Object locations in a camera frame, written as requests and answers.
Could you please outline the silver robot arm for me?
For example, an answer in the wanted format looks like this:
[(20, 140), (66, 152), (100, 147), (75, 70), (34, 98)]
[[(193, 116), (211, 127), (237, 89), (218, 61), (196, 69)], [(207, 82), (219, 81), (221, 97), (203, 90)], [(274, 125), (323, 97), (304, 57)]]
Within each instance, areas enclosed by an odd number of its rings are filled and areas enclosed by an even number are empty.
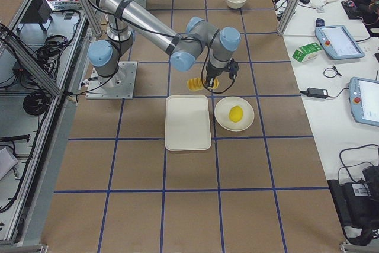
[(210, 55), (203, 68), (206, 77), (202, 81), (205, 88), (215, 88), (216, 78), (223, 72), (227, 72), (232, 81), (236, 79), (239, 66), (232, 56), (240, 45), (241, 35), (235, 28), (219, 29), (202, 18), (192, 17), (187, 24), (186, 35), (182, 36), (135, 0), (89, 1), (97, 9), (131, 25), (161, 48), (169, 55), (171, 65), (179, 71), (189, 70), (203, 50), (208, 48)]

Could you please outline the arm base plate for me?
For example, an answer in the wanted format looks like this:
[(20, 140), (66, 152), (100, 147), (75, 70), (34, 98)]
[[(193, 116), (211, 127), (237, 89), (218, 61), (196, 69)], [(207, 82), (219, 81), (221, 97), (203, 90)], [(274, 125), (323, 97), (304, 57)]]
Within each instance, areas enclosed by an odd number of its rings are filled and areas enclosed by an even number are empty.
[(96, 77), (87, 85), (88, 100), (118, 100), (132, 99), (137, 73), (137, 62), (124, 62), (118, 64), (118, 72), (108, 81), (108, 78), (99, 77), (95, 68), (92, 68), (92, 77)]

